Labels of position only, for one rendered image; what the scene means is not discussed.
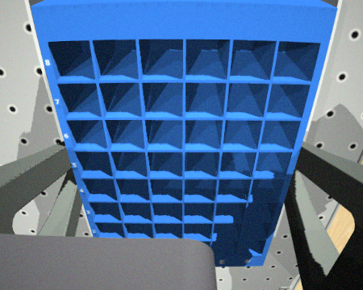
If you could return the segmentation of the grey perforated base plate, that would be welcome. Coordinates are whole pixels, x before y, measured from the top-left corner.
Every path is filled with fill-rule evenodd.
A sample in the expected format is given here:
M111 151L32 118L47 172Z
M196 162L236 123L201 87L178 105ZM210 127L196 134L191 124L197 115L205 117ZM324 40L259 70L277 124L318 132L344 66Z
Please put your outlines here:
M24 0L0 0L0 166L61 143ZM343 0L306 143L363 160L363 0ZM341 204L300 173L328 232ZM15 214L15 234L38 235L66 173ZM216 267L217 290L295 290L300 282L284 209L263 266Z

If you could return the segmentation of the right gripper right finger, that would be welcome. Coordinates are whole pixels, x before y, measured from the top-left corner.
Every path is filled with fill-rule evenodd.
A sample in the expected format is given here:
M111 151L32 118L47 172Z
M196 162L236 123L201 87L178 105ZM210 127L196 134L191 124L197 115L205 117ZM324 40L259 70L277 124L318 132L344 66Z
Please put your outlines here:
M340 254L300 173L353 216L354 231ZM302 290L363 290L363 165L302 141L284 205Z

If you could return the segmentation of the blue tube carrier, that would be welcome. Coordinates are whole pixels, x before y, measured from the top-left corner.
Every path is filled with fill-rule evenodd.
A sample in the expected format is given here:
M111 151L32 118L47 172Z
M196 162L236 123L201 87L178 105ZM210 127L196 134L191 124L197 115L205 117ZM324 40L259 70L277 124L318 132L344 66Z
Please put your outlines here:
M320 0L31 6L93 237L192 238L216 267L263 266L337 9Z

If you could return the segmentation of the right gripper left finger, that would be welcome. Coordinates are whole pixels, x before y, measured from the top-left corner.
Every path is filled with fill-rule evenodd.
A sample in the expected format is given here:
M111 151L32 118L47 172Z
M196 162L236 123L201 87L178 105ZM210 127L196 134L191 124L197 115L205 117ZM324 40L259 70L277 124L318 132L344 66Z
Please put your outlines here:
M15 214L65 173L56 202L38 235L75 237L82 200L65 141L0 166L0 234L15 234Z

